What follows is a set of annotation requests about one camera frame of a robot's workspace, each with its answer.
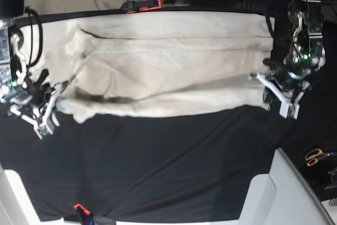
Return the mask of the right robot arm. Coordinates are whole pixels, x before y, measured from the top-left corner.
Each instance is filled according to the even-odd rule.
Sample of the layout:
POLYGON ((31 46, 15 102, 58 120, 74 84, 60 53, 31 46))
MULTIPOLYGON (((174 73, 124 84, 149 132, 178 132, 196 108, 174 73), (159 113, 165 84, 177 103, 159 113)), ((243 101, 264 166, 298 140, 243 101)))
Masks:
POLYGON ((49 72, 43 69, 36 81, 30 78, 30 68, 35 66, 43 49, 43 28, 38 13, 24 5, 24 0, 1 0, 1 103, 9 103, 9 115, 15 115, 32 125, 42 139, 54 133, 59 125, 56 102, 69 82, 51 86, 45 80, 49 72), (16 25, 16 19, 26 14, 35 19, 39 32, 39 48, 36 59, 21 52, 24 35, 16 25))

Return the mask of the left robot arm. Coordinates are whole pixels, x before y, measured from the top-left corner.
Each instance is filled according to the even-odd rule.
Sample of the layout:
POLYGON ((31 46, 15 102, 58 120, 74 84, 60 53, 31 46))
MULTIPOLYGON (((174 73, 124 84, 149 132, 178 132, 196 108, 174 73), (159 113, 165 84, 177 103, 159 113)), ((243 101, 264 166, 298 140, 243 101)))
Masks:
POLYGON ((263 102, 271 106, 279 101, 279 114, 297 119, 299 101, 312 87, 309 77, 325 65, 323 46, 323 0, 291 0, 287 5, 287 17, 293 28, 288 42, 275 39, 279 45, 289 45, 282 61, 270 58, 263 63, 269 70, 250 74, 264 86, 263 102))

